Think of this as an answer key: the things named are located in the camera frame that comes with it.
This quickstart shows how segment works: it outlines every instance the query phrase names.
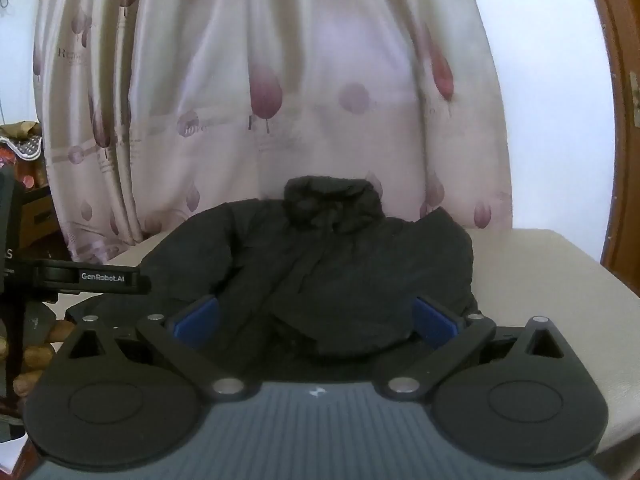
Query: silver screw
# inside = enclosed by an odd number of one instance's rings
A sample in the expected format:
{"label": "silver screw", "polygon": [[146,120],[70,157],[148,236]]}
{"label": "silver screw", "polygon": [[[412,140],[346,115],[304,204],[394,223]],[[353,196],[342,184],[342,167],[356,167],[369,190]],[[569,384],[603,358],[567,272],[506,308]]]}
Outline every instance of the silver screw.
{"label": "silver screw", "polygon": [[412,394],[420,388],[420,383],[411,377],[396,377],[389,381],[389,388],[396,394]]}
{"label": "silver screw", "polygon": [[240,379],[228,377],[226,379],[218,379],[213,383],[213,389],[220,395],[235,395],[244,390],[244,383]]}

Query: brown wooden door frame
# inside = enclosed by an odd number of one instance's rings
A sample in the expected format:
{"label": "brown wooden door frame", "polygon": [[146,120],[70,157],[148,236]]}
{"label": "brown wooden door frame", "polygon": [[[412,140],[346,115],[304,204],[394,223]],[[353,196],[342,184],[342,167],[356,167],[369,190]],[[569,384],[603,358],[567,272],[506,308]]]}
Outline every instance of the brown wooden door frame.
{"label": "brown wooden door frame", "polygon": [[602,265],[640,292],[640,128],[631,74],[640,78],[640,0],[595,0],[611,67],[616,116],[613,194]]}

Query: blue pad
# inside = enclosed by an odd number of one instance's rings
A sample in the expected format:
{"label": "blue pad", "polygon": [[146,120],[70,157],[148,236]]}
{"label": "blue pad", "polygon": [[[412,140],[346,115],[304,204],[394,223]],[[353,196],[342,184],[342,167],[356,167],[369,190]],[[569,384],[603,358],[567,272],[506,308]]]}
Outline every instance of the blue pad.
{"label": "blue pad", "polygon": [[413,309],[414,330],[433,349],[455,338],[464,328],[462,318],[446,314],[442,307],[416,298]]}
{"label": "blue pad", "polygon": [[171,334],[189,348],[199,349],[220,324],[220,306],[213,296],[205,296],[172,318]]}

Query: wall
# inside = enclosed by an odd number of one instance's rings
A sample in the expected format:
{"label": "wall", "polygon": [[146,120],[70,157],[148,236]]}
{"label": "wall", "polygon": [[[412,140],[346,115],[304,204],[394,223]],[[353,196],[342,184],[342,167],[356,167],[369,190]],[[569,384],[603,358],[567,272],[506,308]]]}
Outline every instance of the wall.
{"label": "wall", "polygon": [[[0,99],[9,122],[35,117],[36,3],[11,0],[0,18]],[[612,191],[614,111],[594,2],[478,0],[478,6],[504,95],[514,225],[553,229],[600,259]]]}

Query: curtain fold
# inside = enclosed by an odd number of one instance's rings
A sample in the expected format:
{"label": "curtain fold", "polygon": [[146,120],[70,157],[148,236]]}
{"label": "curtain fold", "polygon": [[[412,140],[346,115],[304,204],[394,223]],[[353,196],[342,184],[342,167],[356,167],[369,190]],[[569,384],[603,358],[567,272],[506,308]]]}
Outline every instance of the curtain fold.
{"label": "curtain fold", "polygon": [[475,0],[40,0],[33,73],[76,260],[305,174],[368,178],[390,216],[511,226]]}

